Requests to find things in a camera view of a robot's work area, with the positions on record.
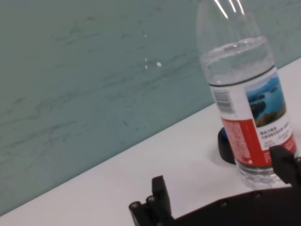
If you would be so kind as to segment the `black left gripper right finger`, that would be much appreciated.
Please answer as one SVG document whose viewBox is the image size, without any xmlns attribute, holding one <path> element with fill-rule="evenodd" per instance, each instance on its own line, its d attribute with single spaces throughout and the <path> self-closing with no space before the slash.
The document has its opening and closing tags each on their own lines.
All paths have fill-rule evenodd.
<svg viewBox="0 0 301 226">
<path fill-rule="evenodd" d="M 301 186 L 301 158 L 281 145 L 269 148 L 274 173 L 285 183 Z"/>
</svg>

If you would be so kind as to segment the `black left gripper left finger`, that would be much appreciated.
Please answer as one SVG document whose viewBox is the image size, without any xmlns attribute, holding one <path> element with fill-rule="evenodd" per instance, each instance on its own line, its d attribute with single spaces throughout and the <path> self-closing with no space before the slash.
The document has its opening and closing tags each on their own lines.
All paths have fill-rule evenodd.
<svg viewBox="0 0 301 226">
<path fill-rule="evenodd" d="M 152 195 L 145 203 L 135 201 L 129 205 L 135 226 L 173 226 L 170 199 L 163 176 L 151 181 Z"/>
</svg>

